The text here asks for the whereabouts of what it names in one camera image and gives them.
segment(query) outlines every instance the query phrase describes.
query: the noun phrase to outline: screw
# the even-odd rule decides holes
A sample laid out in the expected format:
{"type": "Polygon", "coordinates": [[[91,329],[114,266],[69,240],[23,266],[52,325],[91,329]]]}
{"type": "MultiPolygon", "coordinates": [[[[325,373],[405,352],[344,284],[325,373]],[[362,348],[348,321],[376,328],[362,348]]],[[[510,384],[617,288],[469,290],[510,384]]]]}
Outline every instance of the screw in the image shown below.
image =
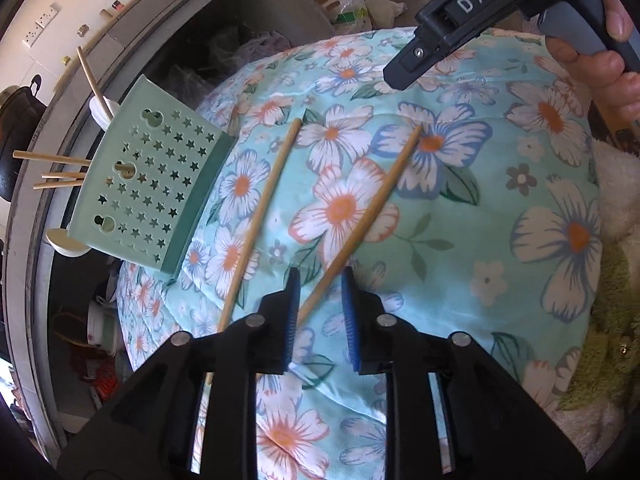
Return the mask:
{"type": "Polygon", "coordinates": [[[398,322],[398,320],[396,319],[396,316],[392,316],[391,314],[380,314],[376,318],[376,322],[380,326],[393,326],[398,322]]]}
{"type": "Polygon", "coordinates": [[[456,346],[469,346],[471,344],[471,336],[465,332],[456,332],[451,336],[451,340],[456,346]]]}
{"type": "Polygon", "coordinates": [[[264,316],[261,314],[249,314],[244,322],[251,328],[262,326],[264,324],[264,316]]]}
{"type": "Polygon", "coordinates": [[[174,346],[186,345],[191,340],[189,332],[176,332],[171,336],[171,344],[174,346]]]}

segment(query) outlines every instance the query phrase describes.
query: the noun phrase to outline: floral fabric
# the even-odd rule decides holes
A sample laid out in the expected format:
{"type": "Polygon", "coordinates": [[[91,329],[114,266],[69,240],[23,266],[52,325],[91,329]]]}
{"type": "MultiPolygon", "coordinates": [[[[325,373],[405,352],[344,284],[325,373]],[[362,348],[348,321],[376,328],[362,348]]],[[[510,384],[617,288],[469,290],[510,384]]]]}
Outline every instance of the floral fabric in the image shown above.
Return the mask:
{"type": "MultiPolygon", "coordinates": [[[[215,332],[293,118],[303,127],[235,319],[281,290],[289,267],[301,269],[302,299],[311,292],[421,126],[352,259],[357,279],[422,332],[469,332],[536,402],[556,408],[580,357],[602,252],[585,110],[541,38],[500,30],[393,91],[382,69],[412,35],[381,30],[296,48],[248,65],[203,102],[199,113],[238,143],[178,279],[123,267],[118,307],[134,367],[177,330],[215,332]]],[[[351,372],[339,287],[298,331],[290,372],[258,382],[261,478],[383,478],[384,380],[351,372]]]]}

